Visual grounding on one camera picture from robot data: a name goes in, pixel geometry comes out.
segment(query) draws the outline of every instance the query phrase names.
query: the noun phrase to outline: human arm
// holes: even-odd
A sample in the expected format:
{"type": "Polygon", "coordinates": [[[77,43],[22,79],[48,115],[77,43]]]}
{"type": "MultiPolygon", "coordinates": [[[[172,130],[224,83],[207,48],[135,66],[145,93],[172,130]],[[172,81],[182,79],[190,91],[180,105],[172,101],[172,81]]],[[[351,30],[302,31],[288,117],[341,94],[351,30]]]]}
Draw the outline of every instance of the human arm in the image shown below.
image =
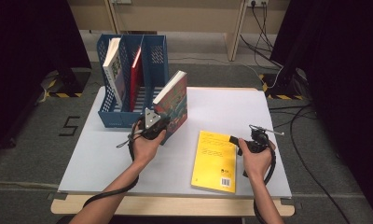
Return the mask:
{"type": "Polygon", "coordinates": [[[271,164],[270,148],[266,148],[260,153],[252,153],[241,138],[239,139],[239,146],[242,150],[244,170],[248,174],[253,188],[256,206],[260,215],[269,224],[283,223],[283,219],[274,205],[264,182],[265,173],[271,164]]]}
{"type": "MultiPolygon", "coordinates": [[[[162,131],[160,135],[153,140],[147,140],[140,137],[139,134],[136,134],[133,143],[134,161],[111,184],[109,184],[103,192],[122,189],[129,186],[144,170],[149,162],[154,159],[159,144],[165,137],[165,134],[166,131],[162,131]]],[[[89,203],[82,208],[78,214],[76,214],[70,223],[108,223],[117,211],[117,208],[125,197],[125,194],[126,192],[101,198],[89,203]]]]}

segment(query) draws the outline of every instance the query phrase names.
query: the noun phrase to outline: electrical outlet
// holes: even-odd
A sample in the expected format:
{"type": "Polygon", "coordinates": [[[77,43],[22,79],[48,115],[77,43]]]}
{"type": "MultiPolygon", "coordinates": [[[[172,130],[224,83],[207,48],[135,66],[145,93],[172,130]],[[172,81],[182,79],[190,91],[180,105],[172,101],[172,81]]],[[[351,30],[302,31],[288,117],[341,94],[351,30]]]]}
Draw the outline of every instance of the electrical outlet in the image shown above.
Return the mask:
{"type": "MultiPolygon", "coordinates": [[[[247,6],[250,7],[252,2],[253,0],[248,0],[247,6]]],[[[268,6],[269,0],[255,0],[255,2],[256,2],[256,7],[263,7],[264,4],[268,6]]]]}

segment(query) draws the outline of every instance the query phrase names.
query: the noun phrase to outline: finger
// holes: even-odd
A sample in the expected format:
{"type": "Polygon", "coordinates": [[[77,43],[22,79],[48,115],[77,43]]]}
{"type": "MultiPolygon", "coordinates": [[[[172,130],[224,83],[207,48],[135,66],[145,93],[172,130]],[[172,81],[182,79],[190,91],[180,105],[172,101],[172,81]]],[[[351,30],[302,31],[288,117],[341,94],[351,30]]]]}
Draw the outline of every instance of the finger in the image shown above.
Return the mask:
{"type": "Polygon", "coordinates": [[[246,153],[247,151],[250,152],[247,144],[245,143],[244,139],[242,139],[242,138],[239,138],[239,147],[242,149],[242,153],[246,153]]]}
{"type": "Polygon", "coordinates": [[[269,144],[270,144],[271,148],[273,148],[273,150],[276,149],[276,145],[274,145],[274,143],[272,143],[270,140],[269,140],[269,144]]]}
{"type": "Polygon", "coordinates": [[[137,120],[137,123],[134,123],[134,124],[135,124],[135,130],[136,130],[136,131],[140,130],[140,129],[139,129],[140,123],[141,123],[140,120],[137,120]]]}
{"type": "Polygon", "coordinates": [[[163,141],[164,137],[166,136],[166,130],[162,130],[158,137],[156,137],[154,140],[159,144],[161,141],[163,141]]]}

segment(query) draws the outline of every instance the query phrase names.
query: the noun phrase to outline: forearm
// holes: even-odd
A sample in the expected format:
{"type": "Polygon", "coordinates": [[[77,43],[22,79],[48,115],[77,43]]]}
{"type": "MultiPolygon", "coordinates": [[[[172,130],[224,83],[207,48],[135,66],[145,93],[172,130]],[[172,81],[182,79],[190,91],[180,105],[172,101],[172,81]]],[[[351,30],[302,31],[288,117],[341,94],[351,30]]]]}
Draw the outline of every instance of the forearm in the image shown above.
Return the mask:
{"type": "Polygon", "coordinates": [[[250,179],[250,183],[253,187],[256,206],[263,219],[269,224],[283,223],[283,219],[280,217],[279,211],[274,205],[263,179],[257,181],[250,179]]]}
{"type": "MultiPolygon", "coordinates": [[[[104,192],[122,189],[131,184],[144,169],[143,164],[133,163],[121,175],[119,175],[104,192]]],[[[71,221],[71,223],[108,223],[126,193],[105,197],[89,203],[71,221]]]]}

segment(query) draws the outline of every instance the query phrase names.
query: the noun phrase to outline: white book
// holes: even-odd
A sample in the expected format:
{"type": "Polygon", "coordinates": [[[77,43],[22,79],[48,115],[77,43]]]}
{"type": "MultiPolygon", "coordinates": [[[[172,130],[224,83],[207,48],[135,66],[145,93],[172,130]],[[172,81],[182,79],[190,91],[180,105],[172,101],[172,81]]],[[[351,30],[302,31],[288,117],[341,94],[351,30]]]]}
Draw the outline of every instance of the white book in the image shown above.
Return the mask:
{"type": "Polygon", "coordinates": [[[103,70],[111,89],[117,99],[117,105],[121,109],[125,100],[125,80],[122,74],[122,65],[119,57],[120,38],[114,37],[110,40],[107,54],[103,63],[103,70]]]}

